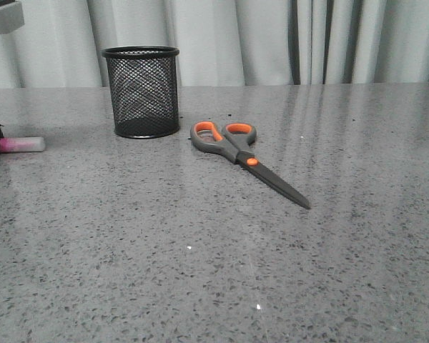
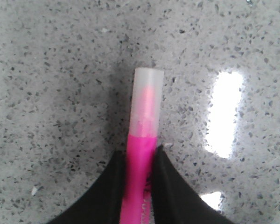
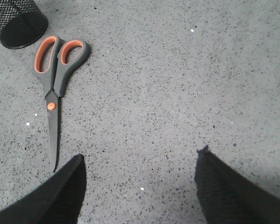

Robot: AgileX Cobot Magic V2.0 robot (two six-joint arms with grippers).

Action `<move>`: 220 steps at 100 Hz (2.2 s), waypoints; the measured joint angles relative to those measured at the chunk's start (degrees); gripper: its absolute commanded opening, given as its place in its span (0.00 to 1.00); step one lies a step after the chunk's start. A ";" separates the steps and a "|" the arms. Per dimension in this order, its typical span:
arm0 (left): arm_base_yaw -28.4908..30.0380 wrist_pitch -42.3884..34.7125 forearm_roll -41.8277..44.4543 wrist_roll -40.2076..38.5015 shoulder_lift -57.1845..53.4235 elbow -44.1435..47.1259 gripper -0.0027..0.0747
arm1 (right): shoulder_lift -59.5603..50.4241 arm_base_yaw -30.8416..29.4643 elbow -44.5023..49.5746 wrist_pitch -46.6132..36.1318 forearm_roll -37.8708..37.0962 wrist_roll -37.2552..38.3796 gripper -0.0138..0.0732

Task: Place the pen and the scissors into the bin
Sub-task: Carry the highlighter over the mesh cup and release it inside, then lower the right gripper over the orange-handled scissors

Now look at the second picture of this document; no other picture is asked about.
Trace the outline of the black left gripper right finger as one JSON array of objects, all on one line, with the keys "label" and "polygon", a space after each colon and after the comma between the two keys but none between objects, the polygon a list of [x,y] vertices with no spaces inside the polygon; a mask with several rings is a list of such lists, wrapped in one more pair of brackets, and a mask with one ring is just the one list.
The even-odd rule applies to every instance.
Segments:
[{"label": "black left gripper right finger", "polygon": [[178,173],[163,145],[152,169],[152,205],[156,224],[231,224],[204,202]]}]

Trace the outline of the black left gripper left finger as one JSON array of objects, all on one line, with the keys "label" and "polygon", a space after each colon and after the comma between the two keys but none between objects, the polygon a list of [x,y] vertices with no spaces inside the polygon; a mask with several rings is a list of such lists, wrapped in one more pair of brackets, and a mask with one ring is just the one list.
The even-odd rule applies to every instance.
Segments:
[{"label": "black left gripper left finger", "polygon": [[50,224],[118,224],[125,181],[125,158],[115,151],[99,178]]}]

